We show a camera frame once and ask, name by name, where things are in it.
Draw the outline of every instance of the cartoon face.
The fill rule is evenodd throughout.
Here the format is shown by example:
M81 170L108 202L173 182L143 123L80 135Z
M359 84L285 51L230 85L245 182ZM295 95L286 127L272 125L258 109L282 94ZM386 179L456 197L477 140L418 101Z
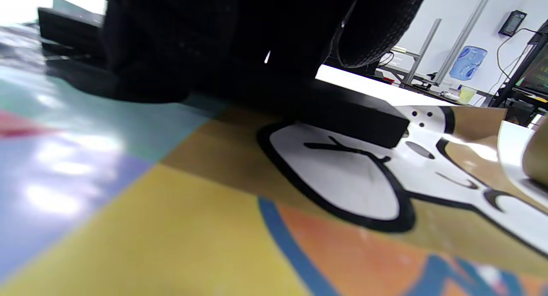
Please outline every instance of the cartoon face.
M397 107L409 117L408 136L394 149L306 124L277 124L259 143L307 197L342 219L386 232L415 224L410 198L483 214L541 253L548 254L548 216L507 193L494 191L438 149L448 121L440 107Z

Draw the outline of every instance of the computer screen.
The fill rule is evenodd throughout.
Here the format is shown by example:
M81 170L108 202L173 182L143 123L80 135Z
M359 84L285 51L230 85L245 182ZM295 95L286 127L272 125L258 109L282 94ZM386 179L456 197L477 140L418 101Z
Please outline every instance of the computer screen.
M548 45L544 46L515 85L525 90L548 95Z

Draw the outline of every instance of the blue water bottle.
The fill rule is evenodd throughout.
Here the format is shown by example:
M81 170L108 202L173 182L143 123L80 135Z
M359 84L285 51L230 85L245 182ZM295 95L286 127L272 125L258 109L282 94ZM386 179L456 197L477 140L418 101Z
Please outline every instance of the blue water bottle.
M453 65L453 69L450 72L450 75L458 80L468 81L474 77L476 70L481 65L485 56L487 55L487 50L474 47L466 46L462 49L459 58L456 60Z

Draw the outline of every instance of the black mesh fabric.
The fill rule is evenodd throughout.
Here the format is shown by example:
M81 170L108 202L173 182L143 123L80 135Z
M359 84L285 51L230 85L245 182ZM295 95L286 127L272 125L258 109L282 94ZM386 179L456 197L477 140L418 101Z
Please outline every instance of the black mesh fabric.
M341 64L356 68L375 62L388 52L409 28L423 0L356 0L354 10L345 23L342 34L335 46ZM143 50L147 50L146 62L162 64L173 70L181 81L194 84L208 72L214 70L227 58L237 25L238 0L117 0L121 4L123 15L133 21L135 33L142 34ZM321 6L315 0L298 0L306 8ZM340 0L345 7L351 2ZM325 8L324 15L335 12L337 6ZM274 15L285 13L278 7ZM305 18L294 17L289 23L310 25ZM291 41L307 50L319 41L319 35L312 31L310 36L292 36ZM318 49L325 54L325 48Z
M357 0L338 40L342 66L375 62L409 29L423 0Z

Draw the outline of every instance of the black cable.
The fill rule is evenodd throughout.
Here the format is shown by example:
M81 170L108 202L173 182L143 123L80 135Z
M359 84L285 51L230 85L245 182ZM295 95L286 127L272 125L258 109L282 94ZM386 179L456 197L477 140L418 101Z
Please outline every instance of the black cable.
M391 54L391 57L389 56L388 58L386 58L388 61L385 61L385 64L379 64L378 65L378 68L381 68L381 67L384 67L384 66L387 66L388 64L390 64L390 62L392 62L392 60L394 60L394 58L396 57L394 52L389 52L388 54Z
M525 27L523 27L522 29L518 29L514 35L516 35L517 33L519 33L520 31L523 31L523 30L527 30L529 32L533 32L533 33L536 33L536 34L539 34L539 35L543 35L543 33L540 33L540 32L537 32L537 31L533 31L533 30L530 30L530 29L527 29ZM508 78L508 80L510 80L510 76L503 70L502 66L500 65L500 58L499 58L499 54L500 54L500 49L504 46L505 43L507 43L509 40L511 40L512 37L508 37L505 41L503 41L503 43L501 43L501 45L499 46L499 48L497 49L497 66L499 66L499 69L501 70L501 72L503 72L503 74Z

